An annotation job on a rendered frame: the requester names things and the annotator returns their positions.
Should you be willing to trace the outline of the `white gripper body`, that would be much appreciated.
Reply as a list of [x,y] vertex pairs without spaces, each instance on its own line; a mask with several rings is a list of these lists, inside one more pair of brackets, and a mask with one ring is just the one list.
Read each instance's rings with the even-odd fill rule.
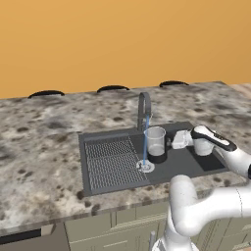
[[193,139],[191,137],[189,130],[179,130],[172,142],[172,147],[174,149],[183,149],[187,146],[193,145]]

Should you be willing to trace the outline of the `clear jug with black base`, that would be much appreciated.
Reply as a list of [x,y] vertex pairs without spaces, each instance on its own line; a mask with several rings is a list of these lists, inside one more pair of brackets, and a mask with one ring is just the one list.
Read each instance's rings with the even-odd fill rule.
[[166,131],[160,126],[151,126],[144,131],[147,159],[153,164],[161,164],[167,159]]

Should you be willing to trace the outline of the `blue water stream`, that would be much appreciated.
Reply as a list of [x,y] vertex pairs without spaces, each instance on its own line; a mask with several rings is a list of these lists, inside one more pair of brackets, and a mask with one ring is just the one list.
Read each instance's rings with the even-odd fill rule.
[[146,157],[147,157],[147,136],[146,132],[149,127],[149,115],[146,115],[145,117],[145,130],[144,130],[144,144],[143,144],[143,166],[146,165]]

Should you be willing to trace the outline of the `silver sink drain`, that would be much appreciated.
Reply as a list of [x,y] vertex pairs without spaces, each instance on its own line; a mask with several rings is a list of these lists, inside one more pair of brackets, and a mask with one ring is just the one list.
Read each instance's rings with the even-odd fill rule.
[[149,174],[155,170],[155,165],[148,160],[140,160],[136,163],[136,167],[143,173]]

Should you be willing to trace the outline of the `dark grey sink faucet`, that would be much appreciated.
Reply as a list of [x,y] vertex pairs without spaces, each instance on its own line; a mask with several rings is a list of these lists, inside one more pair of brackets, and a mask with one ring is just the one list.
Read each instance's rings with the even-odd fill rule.
[[146,118],[151,117],[151,99],[148,92],[141,92],[138,99],[137,130],[143,131]]

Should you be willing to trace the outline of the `dark grey sink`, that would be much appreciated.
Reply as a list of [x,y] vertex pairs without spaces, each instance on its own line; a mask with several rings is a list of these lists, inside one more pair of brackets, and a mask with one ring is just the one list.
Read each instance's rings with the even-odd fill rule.
[[208,176],[227,170],[216,152],[200,157],[191,147],[170,149],[168,158],[149,174],[136,164],[143,159],[144,135],[137,128],[83,133],[78,137],[83,190],[93,196],[169,182],[174,176]]

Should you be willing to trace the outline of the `black curved chair back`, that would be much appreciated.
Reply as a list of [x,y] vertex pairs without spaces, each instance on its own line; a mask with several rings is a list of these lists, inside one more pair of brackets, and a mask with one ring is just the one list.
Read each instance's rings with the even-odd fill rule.
[[59,90],[42,90],[38,92],[34,92],[30,94],[27,98],[31,99],[32,97],[38,97],[38,96],[47,96],[47,95],[61,95],[65,96],[65,93]]
[[178,80],[167,80],[163,81],[159,84],[159,87],[163,88],[164,86],[171,86],[171,85],[189,85],[188,83],[184,81],[178,81]]
[[100,93],[106,90],[119,90],[119,89],[130,90],[128,87],[123,86],[123,85],[106,85],[106,86],[100,87],[96,92]]

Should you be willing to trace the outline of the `beige cupboard door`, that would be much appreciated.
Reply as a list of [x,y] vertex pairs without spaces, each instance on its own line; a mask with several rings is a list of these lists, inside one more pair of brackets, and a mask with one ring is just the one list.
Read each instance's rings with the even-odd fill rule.
[[160,238],[166,218],[150,219],[140,224],[119,227],[115,231],[70,243],[71,251],[149,251],[150,232]]
[[214,220],[192,237],[200,251],[237,251],[251,247],[251,217]]

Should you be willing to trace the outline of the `beige drawer front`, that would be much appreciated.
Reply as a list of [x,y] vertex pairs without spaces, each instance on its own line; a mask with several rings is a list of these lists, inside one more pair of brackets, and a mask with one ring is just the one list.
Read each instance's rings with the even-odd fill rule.
[[115,222],[115,214],[107,213],[65,222],[65,228],[69,242],[76,242],[109,231]]

